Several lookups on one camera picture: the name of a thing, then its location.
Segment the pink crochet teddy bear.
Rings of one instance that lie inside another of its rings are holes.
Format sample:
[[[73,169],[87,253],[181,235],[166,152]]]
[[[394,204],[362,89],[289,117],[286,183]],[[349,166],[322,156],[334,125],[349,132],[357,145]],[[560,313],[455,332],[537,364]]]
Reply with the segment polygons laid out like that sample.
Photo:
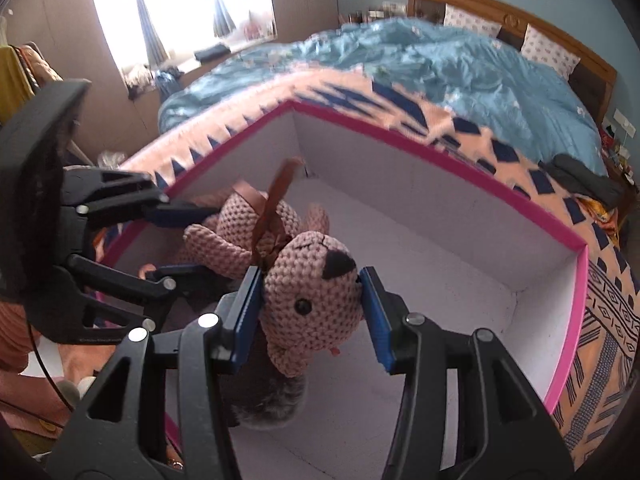
[[[246,181],[214,197],[220,211],[183,232],[183,257],[239,280],[250,266],[264,274],[259,321],[274,367],[293,378],[314,355],[348,341],[363,319],[357,265],[329,233],[318,204],[299,216],[285,201],[299,158],[285,160],[268,191]]]

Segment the grey fluffy plush toy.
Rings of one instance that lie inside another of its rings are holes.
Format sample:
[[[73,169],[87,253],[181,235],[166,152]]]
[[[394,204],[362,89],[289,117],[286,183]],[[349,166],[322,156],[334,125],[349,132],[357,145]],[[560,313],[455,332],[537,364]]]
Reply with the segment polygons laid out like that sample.
[[[256,327],[250,353],[235,375],[221,375],[224,418],[230,428],[270,430],[286,426],[306,402],[307,377],[286,377],[273,365],[267,341]]]

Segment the mustard knitted cardigan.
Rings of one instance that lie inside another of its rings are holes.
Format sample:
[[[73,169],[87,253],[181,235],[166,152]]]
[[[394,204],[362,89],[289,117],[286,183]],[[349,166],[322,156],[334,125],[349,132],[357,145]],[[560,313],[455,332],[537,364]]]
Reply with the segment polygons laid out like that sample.
[[[35,78],[20,50],[1,47],[0,58],[0,120],[4,126],[34,95]]]

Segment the blue striped curtain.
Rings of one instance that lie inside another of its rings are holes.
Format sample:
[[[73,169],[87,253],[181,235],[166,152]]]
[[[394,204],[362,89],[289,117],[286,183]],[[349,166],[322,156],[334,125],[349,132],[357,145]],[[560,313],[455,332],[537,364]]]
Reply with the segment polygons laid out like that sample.
[[[136,0],[136,3],[149,66],[156,70],[168,60],[168,54],[152,23],[145,0]]]

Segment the orange navy patterned blanket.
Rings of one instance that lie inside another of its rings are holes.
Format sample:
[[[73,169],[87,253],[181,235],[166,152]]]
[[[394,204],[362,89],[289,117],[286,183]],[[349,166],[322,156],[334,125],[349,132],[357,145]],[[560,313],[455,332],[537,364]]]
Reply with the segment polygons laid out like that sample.
[[[639,285],[584,206],[510,144],[422,96],[358,72],[307,68],[242,91],[125,162],[174,197],[305,166],[298,211],[407,306],[447,330],[494,330],[576,466],[602,450],[639,342]]]

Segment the pink storage box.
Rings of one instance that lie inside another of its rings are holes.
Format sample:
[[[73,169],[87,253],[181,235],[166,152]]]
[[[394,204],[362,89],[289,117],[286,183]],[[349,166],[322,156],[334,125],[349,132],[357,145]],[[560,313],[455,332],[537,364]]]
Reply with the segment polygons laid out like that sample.
[[[585,311],[586,242],[491,174],[396,132],[286,102],[170,182],[318,203],[363,279],[366,320],[307,370],[281,429],[236,428],[247,479],[567,479],[551,412]]]

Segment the dark clothes on bed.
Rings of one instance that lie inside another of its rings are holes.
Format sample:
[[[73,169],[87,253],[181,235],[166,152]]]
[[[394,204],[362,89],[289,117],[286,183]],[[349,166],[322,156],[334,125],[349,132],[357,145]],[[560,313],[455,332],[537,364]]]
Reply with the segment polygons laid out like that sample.
[[[595,174],[569,154],[555,155],[550,162],[540,162],[538,166],[568,192],[592,198],[606,210],[620,206],[624,197],[624,189],[619,183],[608,176]]]

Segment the blue floral duvet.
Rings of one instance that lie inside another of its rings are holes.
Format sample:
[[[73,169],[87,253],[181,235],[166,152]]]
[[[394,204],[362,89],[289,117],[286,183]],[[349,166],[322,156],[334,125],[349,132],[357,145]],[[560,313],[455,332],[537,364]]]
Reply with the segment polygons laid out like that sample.
[[[417,18],[344,25],[292,44],[262,44],[217,65],[160,106],[167,132],[254,84],[304,66],[362,70],[474,124],[491,128],[533,162],[567,154],[605,174],[597,125],[568,82],[514,47]]]

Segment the right patterned pillow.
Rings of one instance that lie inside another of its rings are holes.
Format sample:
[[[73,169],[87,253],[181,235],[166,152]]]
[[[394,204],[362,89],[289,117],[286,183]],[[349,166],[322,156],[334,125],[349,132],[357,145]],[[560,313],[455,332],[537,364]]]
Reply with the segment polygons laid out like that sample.
[[[560,77],[570,79],[580,63],[580,57],[552,41],[531,24],[527,25],[521,55],[529,61],[549,66]]]

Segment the patterned pillow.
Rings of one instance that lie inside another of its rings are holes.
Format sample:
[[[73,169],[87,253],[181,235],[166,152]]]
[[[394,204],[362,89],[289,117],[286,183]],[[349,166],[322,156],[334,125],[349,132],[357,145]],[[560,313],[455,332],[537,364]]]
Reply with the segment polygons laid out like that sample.
[[[521,55],[529,61],[549,66],[560,77],[570,79],[580,63],[580,57],[552,41],[531,24],[527,25]]]
[[[474,34],[490,38],[497,38],[502,29],[500,23],[486,20],[486,18],[481,18],[449,3],[445,6],[445,16],[442,24],[448,27],[466,29],[474,32]]]

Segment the wooden headboard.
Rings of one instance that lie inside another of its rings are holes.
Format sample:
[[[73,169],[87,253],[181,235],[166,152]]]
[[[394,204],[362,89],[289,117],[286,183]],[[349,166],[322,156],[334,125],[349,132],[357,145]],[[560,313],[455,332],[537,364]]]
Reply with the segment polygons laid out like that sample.
[[[580,63],[570,75],[568,84],[600,125],[611,103],[617,79],[617,70],[604,58],[542,18],[499,0],[408,0],[407,14],[432,23],[441,23],[446,3],[499,23],[499,38],[514,48],[521,47],[527,26],[532,25],[544,36],[577,55]]]

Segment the left patterned pillow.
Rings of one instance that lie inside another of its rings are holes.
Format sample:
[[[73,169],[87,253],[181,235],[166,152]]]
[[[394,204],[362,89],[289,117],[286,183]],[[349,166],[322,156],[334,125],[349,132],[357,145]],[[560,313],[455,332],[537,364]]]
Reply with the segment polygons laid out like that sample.
[[[502,29],[500,23],[486,20],[486,18],[481,18],[449,3],[445,6],[445,16],[442,24],[448,27],[466,29],[474,32],[474,34],[490,38],[497,38]]]

